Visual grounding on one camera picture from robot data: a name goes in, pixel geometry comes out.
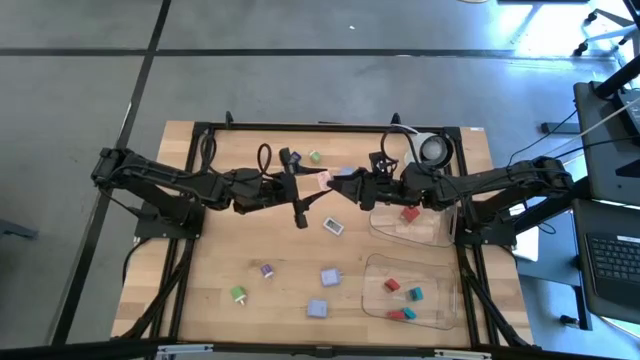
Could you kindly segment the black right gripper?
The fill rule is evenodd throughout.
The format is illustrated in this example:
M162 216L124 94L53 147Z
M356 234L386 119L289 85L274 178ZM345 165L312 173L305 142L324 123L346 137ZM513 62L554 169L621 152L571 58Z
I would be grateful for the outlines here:
M415 207L418 198L411 196L403 183L393 178L398 161L388 158L381 151L369 154L370 171L358 168L351 173L340 173L329 180L330 188L352 202L359 202L361 210L373 210L377 202L386 205Z

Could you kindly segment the office chair base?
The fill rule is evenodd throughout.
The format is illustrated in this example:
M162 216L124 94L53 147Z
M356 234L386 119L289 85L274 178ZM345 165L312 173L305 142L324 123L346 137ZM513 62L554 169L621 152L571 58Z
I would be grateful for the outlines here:
M613 38L619 38L619 46L623 46L627 42L631 42L633 46L633 54L635 56L640 55L640 10L632 9L630 11L630 18L625 18L606 10L596 8L586 16L583 24L590 25L599 17L610 20L611 22L619 25L619 28L585 38L573 50L573 56L581 56L589 49L589 45L593 42Z

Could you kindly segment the clear plastic bin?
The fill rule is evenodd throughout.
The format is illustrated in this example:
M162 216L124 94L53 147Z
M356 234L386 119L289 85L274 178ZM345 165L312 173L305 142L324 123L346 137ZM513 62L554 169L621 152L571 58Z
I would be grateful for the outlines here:
M369 213L370 233L378 238L411 247L446 248L453 244L458 218L457 206L435 211L421 206L421 214L411 224L400 219L404 207L377 203Z
M401 286L388 292L384 282L395 279ZM411 301L408 291L420 287L424 299ZM365 314L412 325L449 330L457 319L458 286L451 267L429 265L387 257L381 254L369 256L363 274L361 307ZM386 316L388 311L412 309L414 320L394 320Z

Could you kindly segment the white paper sheet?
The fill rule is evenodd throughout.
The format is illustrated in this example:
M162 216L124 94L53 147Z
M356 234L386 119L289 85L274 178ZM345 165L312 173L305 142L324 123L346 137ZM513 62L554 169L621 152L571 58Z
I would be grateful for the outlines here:
M516 236L516 244L507 246L506 249L520 259L536 262L539 258L540 230L534 226Z

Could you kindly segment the black diagonal stand pole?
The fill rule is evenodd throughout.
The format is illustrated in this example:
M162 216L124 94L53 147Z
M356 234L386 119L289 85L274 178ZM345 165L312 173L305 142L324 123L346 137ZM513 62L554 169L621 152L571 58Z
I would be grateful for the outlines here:
M571 190L559 197L548 197L541 203L525 210L514 221L513 227L516 235L536 227L542 222L555 217L569 209L575 199L589 200L591 190L589 177L585 176L577 181Z
M594 94L605 99L623 88L627 83L640 74L640 54L616 71L607 80L593 88Z

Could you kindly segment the dark grey side desk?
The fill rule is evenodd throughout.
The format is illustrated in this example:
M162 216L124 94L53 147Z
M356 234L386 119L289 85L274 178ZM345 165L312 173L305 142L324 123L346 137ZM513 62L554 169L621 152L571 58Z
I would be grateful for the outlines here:
M610 100L600 99L589 83L573 86L580 132L607 121L581 136L591 196L640 207L640 146L626 140L623 112Z

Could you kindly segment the black laptop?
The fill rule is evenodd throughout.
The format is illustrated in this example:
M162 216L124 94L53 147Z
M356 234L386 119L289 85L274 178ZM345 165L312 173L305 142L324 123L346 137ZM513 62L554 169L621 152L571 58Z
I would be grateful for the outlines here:
M572 204L588 310L640 324L640 210Z

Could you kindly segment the grey chair leg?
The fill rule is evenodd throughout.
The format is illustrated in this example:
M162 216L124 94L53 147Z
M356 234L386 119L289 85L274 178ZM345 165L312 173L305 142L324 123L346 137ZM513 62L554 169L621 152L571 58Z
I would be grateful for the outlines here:
M0 219L0 238L4 236L18 236L24 239L34 240L38 232L36 230L32 230L16 224L11 221L7 221L4 219Z

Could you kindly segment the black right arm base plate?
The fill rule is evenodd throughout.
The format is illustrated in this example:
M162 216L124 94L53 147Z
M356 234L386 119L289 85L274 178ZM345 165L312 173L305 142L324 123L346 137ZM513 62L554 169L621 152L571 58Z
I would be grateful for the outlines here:
M467 207L455 229L456 245L511 246L516 243L513 219L508 210L484 213Z

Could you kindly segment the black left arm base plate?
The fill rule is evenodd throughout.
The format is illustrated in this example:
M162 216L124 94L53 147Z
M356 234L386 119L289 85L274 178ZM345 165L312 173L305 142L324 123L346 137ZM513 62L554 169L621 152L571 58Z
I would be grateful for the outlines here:
M187 211L186 219L180 220L162 215L150 203L142 204L134 231L139 238L197 239L200 237L205 218L205 207L193 204Z

